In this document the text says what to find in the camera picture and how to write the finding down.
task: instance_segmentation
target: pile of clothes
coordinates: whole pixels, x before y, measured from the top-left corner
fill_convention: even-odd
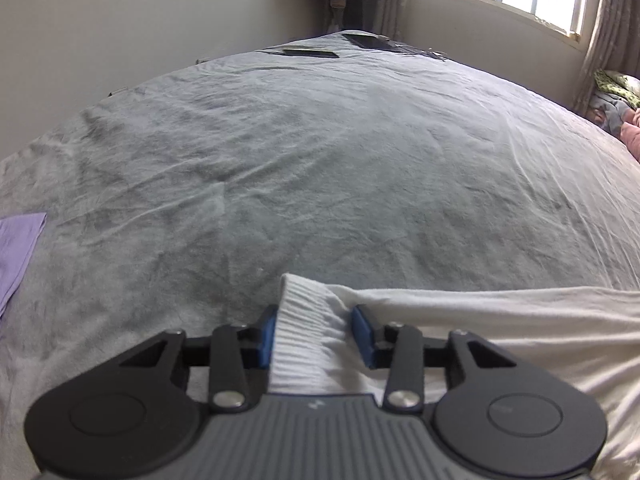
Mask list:
[[[585,117],[624,142],[640,162],[640,80],[611,70],[594,74],[598,91]]]

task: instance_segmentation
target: ribbed gray panel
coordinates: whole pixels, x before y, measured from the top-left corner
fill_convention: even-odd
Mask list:
[[[383,412],[371,396],[269,395],[213,417],[187,453],[138,480],[482,478],[444,455],[418,418]]]

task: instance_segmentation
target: pillow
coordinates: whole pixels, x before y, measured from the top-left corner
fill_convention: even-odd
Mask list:
[[[613,70],[605,70],[604,73],[612,78],[613,81],[622,86],[622,88],[625,88],[626,90],[629,90],[630,92],[633,92],[633,94],[640,97],[640,80],[630,75],[621,74],[620,72],[614,72]]]

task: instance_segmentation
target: window sill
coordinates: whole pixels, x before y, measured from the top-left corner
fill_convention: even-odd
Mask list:
[[[585,50],[585,46],[583,46],[582,41],[580,40],[580,35],[572,34],[570,36],[566,35],[563,31],[561,32],[559,29],[556,29],[550,23],[544,22],[540,20],[533,14],[529,12],[525,12],[524,10],[517,9],[516,7],[508,6],[502,2],[497,2],[495,0],[475,0],[480,5],[486,6],[488,9],[495,9],[496,12],[504,13],[507,16],[512,17],[519,22],[526,23],[527,25],[531,25],[539,29],[546,34],[553,36],[554,38],[566,43],[569,46],[572,46],[576,50],[583,51]]]

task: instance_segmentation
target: silver screw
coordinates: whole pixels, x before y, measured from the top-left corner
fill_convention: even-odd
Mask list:
[[[213,396],[213,403],[220,408],[239,408],[244,404],[244,395],[234,390],[224,390]]]
[[[420,402],[420,396],[409,390],[396,390],[388,394],[386,400],[396,408],[413,408]]]

